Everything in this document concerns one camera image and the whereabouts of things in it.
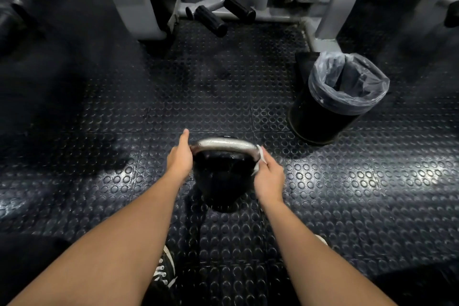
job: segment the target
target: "clear trash bag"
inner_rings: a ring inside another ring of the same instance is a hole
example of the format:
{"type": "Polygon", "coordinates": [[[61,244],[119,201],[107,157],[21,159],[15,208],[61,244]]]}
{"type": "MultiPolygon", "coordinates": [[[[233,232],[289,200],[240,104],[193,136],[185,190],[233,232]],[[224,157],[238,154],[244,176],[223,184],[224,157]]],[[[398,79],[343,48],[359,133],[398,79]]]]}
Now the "clear trash bag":
{"type": "Polygon", "coordinates": [[[389,78],[359,54],[322,52],[308,85],[311,95],[324,108],[341,115],[360,115],[385,96],[389,78]]]}

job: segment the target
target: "kettlebell handle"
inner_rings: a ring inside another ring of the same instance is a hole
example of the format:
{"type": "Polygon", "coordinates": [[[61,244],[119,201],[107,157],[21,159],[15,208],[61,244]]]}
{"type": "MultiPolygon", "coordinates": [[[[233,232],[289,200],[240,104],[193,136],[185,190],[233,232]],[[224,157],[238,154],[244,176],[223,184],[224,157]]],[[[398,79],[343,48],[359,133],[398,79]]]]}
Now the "kettlebell handle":
{"type": "Polygon", "coordinates": [[[193,155],[196,155],[197,153],[205,150],[218,150],[234,153],[246,153],[250,155],[255,162],[260,160],[260,151],[256,145],[236,138],[204,138],[198,141],[196,144],[190,145],[190,149],[193,155]]]}

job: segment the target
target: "white cloth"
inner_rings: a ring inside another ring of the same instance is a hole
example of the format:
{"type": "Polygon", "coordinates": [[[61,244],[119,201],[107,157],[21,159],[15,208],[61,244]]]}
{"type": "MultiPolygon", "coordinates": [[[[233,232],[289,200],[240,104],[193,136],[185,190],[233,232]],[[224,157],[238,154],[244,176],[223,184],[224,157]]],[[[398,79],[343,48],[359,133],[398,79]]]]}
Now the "white cloth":
{"type": "Polygon", "coordinates": [[[264,155],[263,155],[263,149],[261,149],[261,146],[259,146],[258,144],[257,144],[257,148],[260,151],[260,160],[255,165],[252,175],[254,175],[255,173],[257,173],[260,170],[260,165],[259,165],[260,162],[263,161],[264,163],[266,163],[266,160],[264,159],[264,155]]]}

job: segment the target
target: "black trash can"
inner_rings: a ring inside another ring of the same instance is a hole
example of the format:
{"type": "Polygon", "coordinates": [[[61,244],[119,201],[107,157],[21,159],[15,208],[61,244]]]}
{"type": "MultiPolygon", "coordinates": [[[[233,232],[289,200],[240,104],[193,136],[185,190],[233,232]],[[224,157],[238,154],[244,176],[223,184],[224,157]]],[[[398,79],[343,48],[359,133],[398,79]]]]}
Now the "black trash can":
{"type": "Polygon", "coordinates": [[[254,144],[231,137],[214,137],[202,139],[190,148],[196,186],[209,206],[231,206],[253,187],[253,169],[260,160],[254,144]]]}
{"type": "Polygon", "coordinates": [[[359,54],[322,52],[288,112],[293,132],[313,144],[333,142],[387,93],[389,78],[359,54]]]}

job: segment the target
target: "person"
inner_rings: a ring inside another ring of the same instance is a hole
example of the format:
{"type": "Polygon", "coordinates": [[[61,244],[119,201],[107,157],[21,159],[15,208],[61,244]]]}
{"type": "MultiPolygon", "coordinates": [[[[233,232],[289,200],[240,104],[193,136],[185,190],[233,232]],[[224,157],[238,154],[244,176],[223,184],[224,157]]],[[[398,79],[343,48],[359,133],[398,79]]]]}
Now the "person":
{"type": "MultiPolygon", "coordinates": [[[[185,129],[155,184],[78,239],[10,305],[140,305],[152,280],[173,285],[174,261],[164,243],[176,195],[193,164],[188,137],[185,129]]],[[[266,163],[260,162],[255,193],[301,304],[394,305],[290,211],[282,199],[284,170],[262,151],[266,163]]]]}

